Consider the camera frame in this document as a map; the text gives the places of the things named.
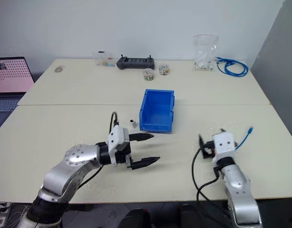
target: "blue plastic bin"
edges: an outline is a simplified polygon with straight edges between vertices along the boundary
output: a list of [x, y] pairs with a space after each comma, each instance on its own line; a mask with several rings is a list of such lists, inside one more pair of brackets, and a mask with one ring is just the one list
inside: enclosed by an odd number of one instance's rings
[[171, 132], [174, 91], [146, 89], [140, 110], [140, 130]]

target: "laptop screen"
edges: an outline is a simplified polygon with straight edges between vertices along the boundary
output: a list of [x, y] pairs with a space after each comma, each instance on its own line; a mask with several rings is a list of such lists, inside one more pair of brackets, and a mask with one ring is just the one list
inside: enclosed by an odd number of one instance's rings
[[0, 93], [27, 92], [33, 84], [24, 57], [0, 58]]

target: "white table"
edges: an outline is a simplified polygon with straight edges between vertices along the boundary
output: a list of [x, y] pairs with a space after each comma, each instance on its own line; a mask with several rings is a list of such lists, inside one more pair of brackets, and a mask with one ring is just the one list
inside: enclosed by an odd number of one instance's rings
[[[167, 62], [170, 74], [158, 72]], [[141, 105], [145, 89], [175, 91], [175, 105], [267, 105], [251, 72], [236, 78], [215, 71], [196, 71], [192, 61], [156, 61], [155, 79], [144, 81], [141, 69], [96, 66], [91, 59], [57, 59], [19, 105]], [[60, 73], [55, 68], [64, 66]], [[239, 65], [234, 71], [242, 71]]]
[[[32, 202], [45, 174], [79, 143], [107, 139], [112, 111], [120, 124], [138, 120], [140, 105], [19, 106], [0, 128], [0, 201]], [[237, 153], [236, 162], [251, 179], [253, 196], [292, 197], [292, 137], [271, 105], [178, 105], [172, 134], [132, 143], [132, 157], [160, 156], [153, 165], [130, 170], [105, 166], [81, 188], [72, 203], [195, 200], [191, 160], [198, 134], [205, 141], [222, 127], [239, 142], [254, 131]], [[211, 161], [199, 156], [199, 184], [214, 179]], [[204, 189], [212, 200], [225, 199], [221, 180]]]

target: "plastic bag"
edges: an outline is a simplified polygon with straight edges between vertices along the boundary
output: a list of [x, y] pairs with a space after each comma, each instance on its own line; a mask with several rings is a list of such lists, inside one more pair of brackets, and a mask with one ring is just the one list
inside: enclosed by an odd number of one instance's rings
[[194, 66], [196, 70], [213, 70], [215, 50], [217, 47], [217, 35], [196, 35], [193, 37], [195, 48]]

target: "black remote controller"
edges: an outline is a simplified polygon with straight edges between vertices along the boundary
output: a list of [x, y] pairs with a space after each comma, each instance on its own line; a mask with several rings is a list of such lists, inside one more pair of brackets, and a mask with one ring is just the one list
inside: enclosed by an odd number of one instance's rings
[[121, 70], [125, 68], [135, 68], [135, 69], [145, 69], [151, 68], [154, 70], [154, 59], [150, 57], [148, 58], [128, 58], [121, 57], [117, 63], [117, 67]]

